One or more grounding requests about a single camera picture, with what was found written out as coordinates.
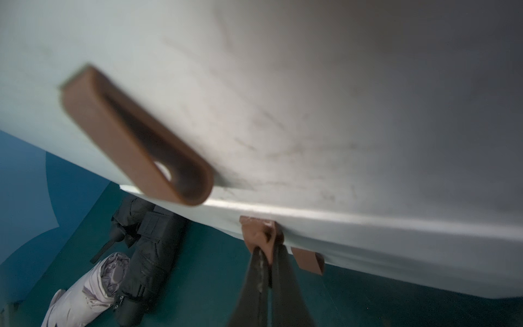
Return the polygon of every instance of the brown leather handle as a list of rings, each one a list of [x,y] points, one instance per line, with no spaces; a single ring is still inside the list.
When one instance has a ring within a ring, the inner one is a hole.
[[[146,195],[190,206],[209,197],[211,166],[94,67],[62,88],[62,103]]]
[[[240,216],[245,245],[252,253],[259,247],[265,254],[269,266],[272,265],[275,244],[283,244],[284,237],[280,226],[274,220]]]

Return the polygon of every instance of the blue wall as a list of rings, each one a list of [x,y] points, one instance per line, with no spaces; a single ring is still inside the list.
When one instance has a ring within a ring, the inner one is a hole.
[[[25,298],[109,181],[0,131],[0,309]]]

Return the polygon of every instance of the black strap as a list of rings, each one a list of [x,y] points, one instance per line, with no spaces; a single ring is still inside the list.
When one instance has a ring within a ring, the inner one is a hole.
[[[95,264],[114,243],[114,240],[109,240],[109,242],[105,243],[105,245],[101,247],[100,251],[98,251],[98,253],[95,254],[95,256],[90,260],[90,262],[92,264]]]
[[[314,327],[314,321],[301,297],[292,272],[289,253],[283,244],[274,245],[272,263],[272,326]]]
[[[267,327],[268,288],[269,263],[257,247],[251,256],[238,304],[227,327]]]

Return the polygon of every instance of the teal floor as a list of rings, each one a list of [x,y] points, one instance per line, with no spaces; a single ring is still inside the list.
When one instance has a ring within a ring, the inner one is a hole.
[[[109,221],[126,194],[110,184],[17,311],[13,326],[40,326],[48,303],[88,271],[107,241]],[[122,244],[110,252],[129,251]],[[141,326],[225,326],[249,253],[241,240],[192,223],[155,311]],[[523,326],[523,300],[488,300],[327,266],[323,277],[299,270],[317,326]],[[107,310],[89,326],[117,326]]]

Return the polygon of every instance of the rolled sleeping bag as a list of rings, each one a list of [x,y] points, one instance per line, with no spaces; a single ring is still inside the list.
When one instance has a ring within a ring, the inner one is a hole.
[[[67,291],[56,292],[42,327],[83,327],[115,301],[115,293],[127,273],[129,257],[121,252],[97,263]]]

